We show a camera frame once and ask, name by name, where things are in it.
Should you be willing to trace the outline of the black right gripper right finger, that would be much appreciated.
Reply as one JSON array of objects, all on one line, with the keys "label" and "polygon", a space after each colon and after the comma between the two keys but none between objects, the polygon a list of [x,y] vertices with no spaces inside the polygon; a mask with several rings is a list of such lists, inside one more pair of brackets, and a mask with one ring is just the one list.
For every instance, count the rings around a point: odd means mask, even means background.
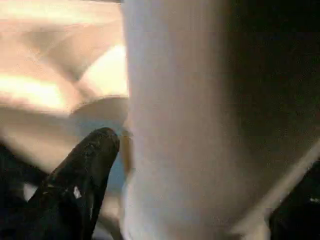
[{"label": "black right gripper right finger", "polygon": [[320,238],[320,161],[312,164],[268,220],[271,240]]}]

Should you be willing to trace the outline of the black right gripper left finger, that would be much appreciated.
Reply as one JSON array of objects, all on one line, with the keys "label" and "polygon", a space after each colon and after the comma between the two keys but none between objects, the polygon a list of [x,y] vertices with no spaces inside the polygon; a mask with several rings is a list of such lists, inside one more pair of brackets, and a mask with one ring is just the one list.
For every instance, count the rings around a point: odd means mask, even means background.
[{"label": "black right gripper left finger", "polygon": [[120,139],[92,131],[51,173],[0,144],[0,237],[3,240],[90,240]]}]

